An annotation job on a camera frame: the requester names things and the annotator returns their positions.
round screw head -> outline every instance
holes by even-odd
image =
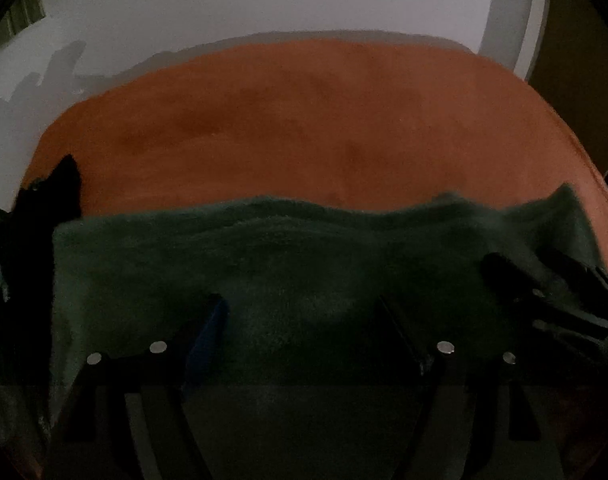
[[[517,362],[517,358],[513,352],[504,352],[504,355],[501,356],[501,358],[509,365],[514,365]]]
[[[437,350],[442,354],[452,354],[455,351],[455,345],[450,341],[440,341],[437,343]]]
[[[167,348],[168,346],[164,341],[155,341],[154,343],[151,343],[148,347],[151,354],[161,354],[162,352],[165,352]]]
[[[100,352],[94,352],[86,358],[86,362],[91,366],[98,364],[102,360],[102,354]]]

orange surface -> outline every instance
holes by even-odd
[[[261,194],[390,210],[448,190],[502,207],[570,182],[608,265],[608,188],[575,135],[511,72],[457,50],[310,40],[201,56],[67,110],[24,183],[66,153],[85,215]]]

green cloth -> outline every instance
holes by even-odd
[[[543,243],[586,264],[601,264],[590,223],[568,186],[548,199],[506,210],[453,195],[381,214],[257,198],[69,222],[54,234],[53,379],[69,386],[91,352],[117,357],[145,351],[193,318],[203,298],[220,293],[230,304],[228,324],[207,384],[197,393],[194,409],[187,408],[187,416],[201,425],[196,431],[210,431],[197,438],[207,463],[227,473],[223,478],[234,478],[247,472],[247,465],[257,465],[267,442],[285,446],[286,453],[301,451],[301,446],[289,447],[274,435],[263,440],[258,430],[250,437],[226,430],[224,426],[234,426],[231,420],[226,419],[228,425],[218,421],[231,417],[231,407],[240,399],[255,410],[251,415],[249,409],[241,410],[244,416],[238,413],[247,429],[265,423],[260,406],[280,406],[300,431],[298,424],[306,423],[295,423],[293,410],[320,406],[323,397],[328,402],[322,418],[332,418],[338,406],[346,405],[337,400],[337,388],[355,392],[366,386],[370,389],[363,396],[373,397],[373,391],[389,392],[386,388],[401,384],[400,371],[373,322],[380,294],[407,306],[428,344],[448,340],[472,360],[509,350],[512,327],[478,266],[485,254],[501,251],[536,278],[552,283],[552,274],[534,254]],[[233,389],[222,394],[226,385]],[[317,397],[307,389],[310,385],[317,388]],[[285,386],[292,387],[289,394],[280,389]],[[53,390],[55,412],[62,391]],[[354,448],[366,446],[371,454],[380,453],[388,469],[399,458],[407,442],[400,436],[409,434],[415,416],[415,408],[403,401],[407,392],[390,395],[388,411],[380,405],[374,408],[372,398],[360,404],[359,413],[370,406],[365,410],[370,415],[388,420],[389,431],[371,439],[370,447],[362,442]],[[226,396],[228,403],[222,400]],[[266,404],[267,396],[279,400]],[[209,419],[205,407],[217,399],[222,403],[219,418]],[[286,408],[285,399],[294,404]],[[342,420],[357,416],[351,413]],[[280,431],[288,436],[294,430]],[[209,447],[209,435],[215,433],[220,440],[228,439],[234,460],[224,460],[225,453]],[[327,438],[327,444],[340,445]],[[351,456],[342,463],[353,464],[351,475],[377,474]],[[297,470],[292,467],[295,459],[290,460],[291,471]],[[313,462],[303,461],[299,467],[313,467]],[[272,464],[274,472],[277,466]],[[327,478],[342,476],[338,471],[325,473]],[[322,472],[313,468],[307,474]]]

